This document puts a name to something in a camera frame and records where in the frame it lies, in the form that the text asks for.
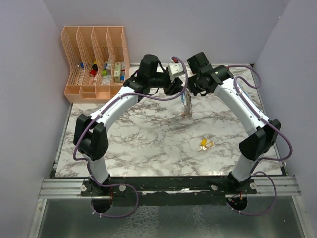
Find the blue handled key ring organiser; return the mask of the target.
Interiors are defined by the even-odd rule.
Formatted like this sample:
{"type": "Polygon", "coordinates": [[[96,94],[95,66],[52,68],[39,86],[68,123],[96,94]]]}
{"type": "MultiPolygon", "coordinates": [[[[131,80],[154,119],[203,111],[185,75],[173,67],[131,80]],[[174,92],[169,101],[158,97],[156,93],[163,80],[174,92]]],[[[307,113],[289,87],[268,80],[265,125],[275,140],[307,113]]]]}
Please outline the blue handled key ring organiser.
{"type": "Polygon", "coordinates": [[[191,95],[188,90],[185,90],[184,93],[181,95],[181,101],[183,104],[183,113],[184,117],[191,117],[192,116],[192,100],[191,95]]]}

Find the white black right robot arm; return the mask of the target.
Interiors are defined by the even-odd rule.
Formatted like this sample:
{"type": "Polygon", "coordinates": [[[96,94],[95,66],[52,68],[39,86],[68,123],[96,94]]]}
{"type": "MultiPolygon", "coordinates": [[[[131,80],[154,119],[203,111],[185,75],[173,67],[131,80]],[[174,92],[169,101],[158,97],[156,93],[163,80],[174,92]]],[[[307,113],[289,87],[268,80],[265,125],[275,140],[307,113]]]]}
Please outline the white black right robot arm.
{"type": "Polygon", "coordinates": [[[253,104],[228,67],[213,67],[203,52],[188,58],[187,63],[193,74],[188,79],[189,91],[201,96],[214,93],[232,110],[248,135],[239,143],[240,157],[228,175],[228,190],[238,194],[245,189],[256,162],[275,144],[281,123],[271,120],[253,104]]]}

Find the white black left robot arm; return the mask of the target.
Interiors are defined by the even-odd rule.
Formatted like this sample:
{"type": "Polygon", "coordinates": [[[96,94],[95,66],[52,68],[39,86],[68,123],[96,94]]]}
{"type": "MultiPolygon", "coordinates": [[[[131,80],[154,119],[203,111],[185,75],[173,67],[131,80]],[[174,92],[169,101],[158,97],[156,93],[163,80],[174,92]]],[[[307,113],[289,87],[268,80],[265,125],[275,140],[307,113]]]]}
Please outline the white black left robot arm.
{"type": "Polygon", "coordinates": [[[105,195],[109,191],[110,174],[106,168],[104,155],[108,150],[107,133],[113,123],[129,108],[143,98],[153,99],[152,88],[164,89],[166,100],[170,101],[185,92],[188,82],[182,82],[180,76],[187,76],[185,64],[178,57],[172,57],[172,63],[161,72],[157,56],[143,56],[138,70],[127,80],[118,93],[104,106],[89,116],[81,114],[76,121],[73,143],[75,149],[73,159],[86,162],[89,178],[93,181],[92,190],[97,195],[105,195]]]}

